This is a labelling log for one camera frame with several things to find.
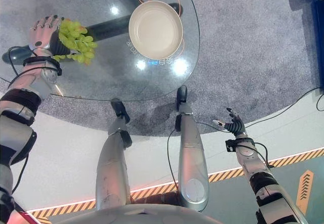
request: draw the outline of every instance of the yellow arrow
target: yellow arrow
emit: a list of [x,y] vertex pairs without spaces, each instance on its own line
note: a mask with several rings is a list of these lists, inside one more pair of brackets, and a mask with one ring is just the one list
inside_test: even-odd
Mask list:
[[310,191],[312,189],[314,173],[307,170],[299,178],[296,205],[304,215],[306,215]]

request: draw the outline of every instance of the gray carpet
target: gray carpet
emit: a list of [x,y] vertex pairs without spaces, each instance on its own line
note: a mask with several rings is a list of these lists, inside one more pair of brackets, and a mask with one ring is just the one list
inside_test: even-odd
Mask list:
[[[230,106],[249,122],[293,103],[319,85],[311,1],[193,0],[200,24],[200,55],[185,84],[197,121],[228,119],[225,108]],[[11,46],[5,43],[11,35],[4,30],[2,14],[0,18],[4,52]],[[2,92],[5,85],[2,81]],[[174,128],[174,100],[175,92],[156,100],[125,102],[130,133],[167,136]],[[108,102],[55,96],[39,110],[102,130],[115,118]]]

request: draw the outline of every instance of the orange and black stripe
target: orange and black stripe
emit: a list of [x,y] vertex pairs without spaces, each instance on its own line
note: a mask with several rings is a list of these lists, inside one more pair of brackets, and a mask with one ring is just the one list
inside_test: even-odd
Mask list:
[[[324,148],[320,148],[320,149],[315,149],[313,151],[309,151],[306,153],[296,154],[296,155],[293,155],[290,157],[284,157],[284,158],[272,160],[269,162],[269,164],[273,165],[275,167],[282,167],[282,166],[290,165],[293,163],[312,159],[315,157],[320,157],[323,155],[324,155]],[[210,174],[209,182],[212,183],[212,182],[216,182],[216,181],[227,180],[229,178],[238,177],[238,176],[242,176],[242,175],[244,175],[242,168],[221,171],[221,172]],[[175,191],[176,189],[177,188],[174,183],[168,183],[168,184],[161,185],[158,187],[147,188],[147,189],[138,190],[138,191],[132,191],[131,197],[134,200],[137,200],[137,199],[145,198],[145,197],[148,197],[151,195],[172,192],[172,191]],[[43,209],[43,210],[38,210],[38,211],[29,211],[29,213],[32,214],[34,217],[36,217],[39,220],[39,222],[44,223],[44,224],[50,224],[51,222],[48,220],[49,216],[62,215],[62,214],[66,214],[66,213],[89,210],[89,209],[95,208],[95,205],[96,205],[96,201],[91,200],[91,201],[85,201],[82,203],[65,205],[65,206],[61,206],[61,207],[48,208],[48,209]]]

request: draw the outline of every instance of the white floor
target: white floor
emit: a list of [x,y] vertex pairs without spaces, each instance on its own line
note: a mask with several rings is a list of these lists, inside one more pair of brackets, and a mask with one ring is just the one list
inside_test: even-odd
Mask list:
[[[248,128],[250,137],[268,147],[269,159],[324,146],[324,112],[315,108],[318,94],[312,92],[281,116]],[[324,99],[319,107],[324,108]],[[14,194],[16,201],[31,210],[93,199],[97,160],[107,133],[40,112],[33,128],[38,137]],[[132,139],[133,145],[125,151],[131,190],[169,182],[167,138],[132,136]],[[235,154],[225,149],[225,140],[233,139],[232,135],[215,132],[202,135],[201,139],[209,173],[239,166]],[[179,146],[180,138],[172,137],[170,158],[175,175]],[[14,183],[22,165],[21,162],[12,166]]]

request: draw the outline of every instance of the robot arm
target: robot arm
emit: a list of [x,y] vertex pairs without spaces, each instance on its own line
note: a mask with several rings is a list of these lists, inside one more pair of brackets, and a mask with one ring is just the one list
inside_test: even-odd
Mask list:
[[232,109],[227,108],[227,110],[232,117],[232,123],[224,123],[220,120],[214,122],[235,135],[235,140],[226,141],[226,148],[228,152],[236,152],[238,162],[256,195],[259,205],[259,210],[256,212],[258,224],[307,224],[303,213],[259,158],[255,144],[248,137],[240,117]]
[[0,223],[7,223],[15,206],[10,166],[23,160],[33,147],[37,135],[30,126],[62,73],[59,63],[51,58],[60,20],[57,16],[43,18],[30,29],[29,46],[37,56],[24,61],[23,72],[0,99]]

